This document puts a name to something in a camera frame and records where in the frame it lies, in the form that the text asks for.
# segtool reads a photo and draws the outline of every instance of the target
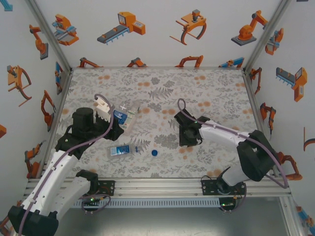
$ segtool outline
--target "patterned table surface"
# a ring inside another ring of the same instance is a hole
[[[174,115],[177,100],[184,98],[195,117],[206,116],[219,124],[253,131],[256,129],[241,70],[222,69],[76,69],[72,77],[54,145],[72,124],[72,113],[80,107],[95,109],[94,94],[105,95],[116,107],[141,101],[140,114],[130,136],[115,142],[101,139],[87,149],[68,174],[81,170],[99,177],[201,177],[217,176],[239,161],[236,152],[215,142],[180,147],[179,127]],[[108,158],[109,146],[135,144],[139,153]],[[151,155],[156,149],[158,156]]]

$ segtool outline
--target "black mounting plate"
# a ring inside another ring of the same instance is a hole
[[[217,180],[216,179],[203,179],[201,181],[202,186],[202,194],[204,196],[217,196],[217,195],[225,195],[219,192],[217,187]],[[227,196],[234,196],[234,195],[244,195],[245,194],[245,188],[242,186],[245,186],[243,183],[238,183],[235,185],[235,188],[232,188],[232,191],[229,194],[226,194]]]
[[[99,187],[97,194],[107,194],[109,196],[114,195],[115,181],[114,180],[99,180]]]

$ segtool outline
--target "gray floor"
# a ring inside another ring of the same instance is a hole
[[[217,208],[71,209],[57,236],[286,236],[277,199],[250,198],[233,214]]]

